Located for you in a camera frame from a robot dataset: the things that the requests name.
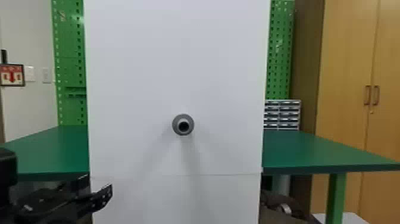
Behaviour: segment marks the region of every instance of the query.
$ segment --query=black equipment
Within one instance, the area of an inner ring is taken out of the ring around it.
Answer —
[[[17,157],[0,148],[1,224],[75,224],[87,214],[104,208],[113,196],[112,185],[79,195],[79,190],[89,186],[89,175],[84,175],[55,189],[39,189],[11,204],[9,188],[16,183]]]

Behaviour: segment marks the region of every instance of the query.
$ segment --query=gray pipe fitting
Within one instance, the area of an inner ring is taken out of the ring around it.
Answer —
[[[179,114],[172,121],[172,129],[177,135],[188,135],[195,128],[195,121],[188,114]]]

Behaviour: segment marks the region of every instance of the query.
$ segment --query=green tabletop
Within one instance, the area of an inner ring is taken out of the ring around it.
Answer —
[[[59,180],[89,171],[88,127],[59,126],[3,144],[17,153],[22,181]],[[400,163],[298,131],[264,132],[264,173],[400,170]]]
[[[268,174],[400,170],[400,163],[298,131],[264,132],[262,166]]]
[[[19,181],[58,181],[89,171],[88,127],[60,126],[2,145],[14,151]]]

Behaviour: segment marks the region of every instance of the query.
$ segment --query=green pegboard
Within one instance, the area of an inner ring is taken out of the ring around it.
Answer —
[[[85,30],[82,0],[52,0],[59,125],[86,125]]]
[[[272,0],[266,99],[288,99],[292,63],[294,0]]]

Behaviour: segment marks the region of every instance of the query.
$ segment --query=metal rack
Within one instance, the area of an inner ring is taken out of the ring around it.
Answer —
[[[272,0],[266,99],[288,99],[292,63],[294,0]]]
[[[300,100],[266,100],[264,108],[264,129],[299,130],[300,115]]]
[[[86,125],[85,29],[82,0],[52,0],[59,125]]]

